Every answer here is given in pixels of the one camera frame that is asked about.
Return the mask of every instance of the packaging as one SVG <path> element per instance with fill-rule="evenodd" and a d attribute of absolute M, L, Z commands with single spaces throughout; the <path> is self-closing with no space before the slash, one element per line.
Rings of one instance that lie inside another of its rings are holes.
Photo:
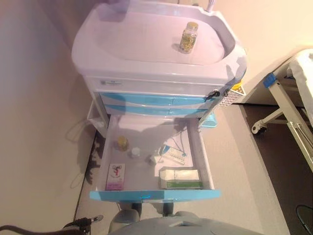
<path fill-rule="evenodd" d="M 178 149 L 175 149 L 168 145 L 163 145 L 160 151 L 160 155 L 167 159 L 170 159 L 180 165 L 185 165 L 186 154 Z"/>
<path fill-rule="evenodd" d="M 201 189 L 198 170 L 160 170 L 160 187 L 164 189 Z"/>
<path fill-rule="evenodd" d="M 106 190 L 123 190 L 125 164 L 110 164 Z"/>

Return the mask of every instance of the floor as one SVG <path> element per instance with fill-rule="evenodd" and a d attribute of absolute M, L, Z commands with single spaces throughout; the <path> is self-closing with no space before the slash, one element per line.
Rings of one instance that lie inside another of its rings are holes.
<path fill-rule="evenodd" d="M 242 106 L 218 107 L 215 114 L 218 126 L 205 129 L 202 136 L 215 188 L 222 195 L 212 200 L 175 203 L 174 212 L 190 211 L 267 235 L 290 234 Z M 119 207 L 116 203 L 89 199 L 89 191 L 95 189 L 104 141 L 97 137 L 95 142 L 76 218 L 104 215 L 92 227 L 92 233 L 97 235 L 108 232 Z M 160 217 L 157 208 L 143 204 L 141 219 Z"/>
<path fill-rule="evenodd" d="M 276 107 L 244 106 L 249 126 L 261 117 L 275 111 Z M 298 204 L 313 204 L 313 173 L 287 125 L 268 124 L 268 130 L 255 141 L 261 152 L 269 177 L 291 234 L 306 235 L 295 213 Z M 300 210 L 304 221 L 313 228 L 313 214 Z"/>

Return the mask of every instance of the glass jar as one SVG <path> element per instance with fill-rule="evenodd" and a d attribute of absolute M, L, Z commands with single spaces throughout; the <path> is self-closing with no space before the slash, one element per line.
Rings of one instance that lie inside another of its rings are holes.
<path fill-rule="evenodd" d="M 190 53 L 197 38 L 198 24 L 196 22 L 188 22 L 186 29 L 182 33 L 180 41 L 180 50 L 183 53 Z"/>

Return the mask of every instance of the beige wall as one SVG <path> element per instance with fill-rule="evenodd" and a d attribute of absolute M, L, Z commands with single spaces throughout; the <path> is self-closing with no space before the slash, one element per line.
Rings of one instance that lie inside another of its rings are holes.
<path fill-rule="evenodd" d="M 312 0 L 216 0 L 248 54 L 244 88 L 253 88 L 281 62 L 306 47 L 313 47 Z M 264 99 L 267 91 L 255 96 Z"/>
<path fill-rule="evenodd" d="M 70 46 L 89 10 L 0 1 L 0 225 L 52 231 L 74 217 L 94 129 Z"/>

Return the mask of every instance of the white plastic cart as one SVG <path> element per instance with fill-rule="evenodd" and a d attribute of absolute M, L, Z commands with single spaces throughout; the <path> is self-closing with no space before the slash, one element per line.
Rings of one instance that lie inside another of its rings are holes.
<path fill-rule="evenodd" d="M 192 53 L 183 54 L 180 38 L 190 21 L 198 23 L 198 37 Z M 92 199 L 169 202 L 220 195 L 199 119 L 241 80 L 246 53 L 219 12 L 158 2 L 103 3 L 80 28 L 72 58 L 93 98 L 93 124 L 106 138 Z M 128 139 L 130 149 L 139 147 L 141 157 L 117 150 L 118 136 Z M 147 161 L 163 144 L 186 153 L 183 167 L 199 171 L 203 189 L 160 190 L 158 171 L 178 167 Z M 122 191 L 106 190 L 112 163 L 126 165 Z"/>

